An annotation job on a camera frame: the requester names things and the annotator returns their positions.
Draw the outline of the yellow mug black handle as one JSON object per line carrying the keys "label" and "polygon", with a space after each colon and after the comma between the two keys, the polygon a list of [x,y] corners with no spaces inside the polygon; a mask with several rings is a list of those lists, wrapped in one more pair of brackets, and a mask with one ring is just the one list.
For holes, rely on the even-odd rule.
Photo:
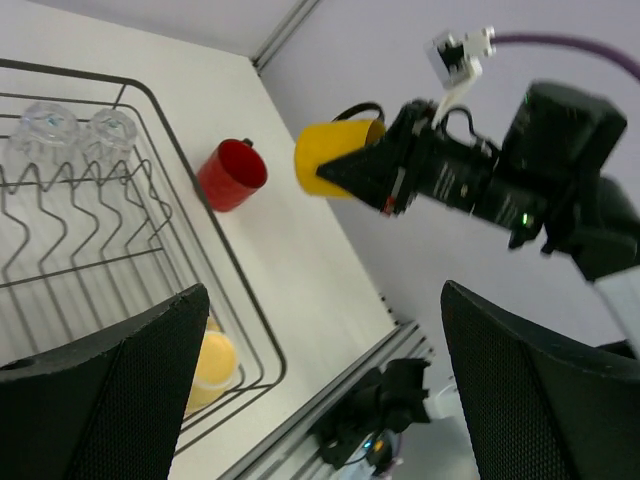
{"label": "yellow mug black handle", "polygon": [[385,114],[375,102],[356,104],[331,122],[307,126],[300,133],[294,151],[298,184],[312,196],[350,198],[346,190],[319,177],[318,168],[375,142],[385,132]]}

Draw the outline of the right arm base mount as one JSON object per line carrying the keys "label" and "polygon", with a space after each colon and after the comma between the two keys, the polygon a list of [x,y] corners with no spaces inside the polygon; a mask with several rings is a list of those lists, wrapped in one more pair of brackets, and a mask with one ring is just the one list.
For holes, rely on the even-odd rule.
{"label": "right arm base mount", "polygon": [[400,358],[368,370],[311,427],[322,460],[338,469],[365,440],[430,422],[425,407],[429,390],[423,386],[429,366],[423,358]]}

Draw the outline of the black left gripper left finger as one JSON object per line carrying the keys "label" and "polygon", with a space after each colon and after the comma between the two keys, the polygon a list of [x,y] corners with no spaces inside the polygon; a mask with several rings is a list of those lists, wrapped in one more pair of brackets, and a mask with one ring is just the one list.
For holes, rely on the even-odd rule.
{"label": "black left gripper left finger", "polygon": [[1,369],[4,479],[165,479],[207,324],[195,284]]}

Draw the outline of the pale yellow mug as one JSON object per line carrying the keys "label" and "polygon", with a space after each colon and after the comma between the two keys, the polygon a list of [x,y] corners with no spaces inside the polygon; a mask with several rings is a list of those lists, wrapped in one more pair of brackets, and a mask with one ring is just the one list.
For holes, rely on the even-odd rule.
{"label": "pale yellow mug", "polygon": [[197,361],[185,415],[217,401],[231,386],[238,368],[238,355],[231,339],[209,316]]}

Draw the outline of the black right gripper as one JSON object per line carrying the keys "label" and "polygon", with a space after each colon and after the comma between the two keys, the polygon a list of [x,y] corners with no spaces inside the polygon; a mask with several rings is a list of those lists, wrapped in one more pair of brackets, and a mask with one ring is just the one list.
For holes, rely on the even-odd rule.
{"label": "black right gripper", "polygon": [[315,172],[351,197],[386,216],[398,216],[420,195],[469,213],[479,201],[499,157],[498,147],[475,132],[468,108],[471,140],[452,137],[447,121],[433,126],[436,104],[421,99],[405,104],[394,120],[394,139],[376,142],[321,164]]}

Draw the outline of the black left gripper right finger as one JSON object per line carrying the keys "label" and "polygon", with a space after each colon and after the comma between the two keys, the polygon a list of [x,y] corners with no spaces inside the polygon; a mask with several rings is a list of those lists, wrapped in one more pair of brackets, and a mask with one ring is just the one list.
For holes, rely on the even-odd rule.
{"label": "black left gripper right finger", "polygon": [[636,479],[639,362],[448,281],[441,315],[483,479]]}

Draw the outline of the red mug black handle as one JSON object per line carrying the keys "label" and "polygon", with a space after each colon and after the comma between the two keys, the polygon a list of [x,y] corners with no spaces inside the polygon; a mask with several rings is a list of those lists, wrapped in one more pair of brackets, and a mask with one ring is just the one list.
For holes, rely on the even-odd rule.
{"label": "red mug black handle", "polygon": [[250,139],[225,139],[199,168],[196,178],[206,203],[225,213],[261,189],[268,180],[268,170]]}

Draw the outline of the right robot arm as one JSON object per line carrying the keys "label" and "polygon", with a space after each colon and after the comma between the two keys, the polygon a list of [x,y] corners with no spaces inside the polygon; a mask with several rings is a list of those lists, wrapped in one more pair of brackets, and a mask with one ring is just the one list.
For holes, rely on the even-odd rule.
{"label": "right robot arm", "polygon": [[602,168],[627,127],[609,100],[551,81],[531,83],[501,144],[453,137],[447,115],[421,99],[378,139],[334,153],[317,178],[389,215],[417,196],[506,230],[516,250],[569,256],[592,284],[639,265],[639,215]]}

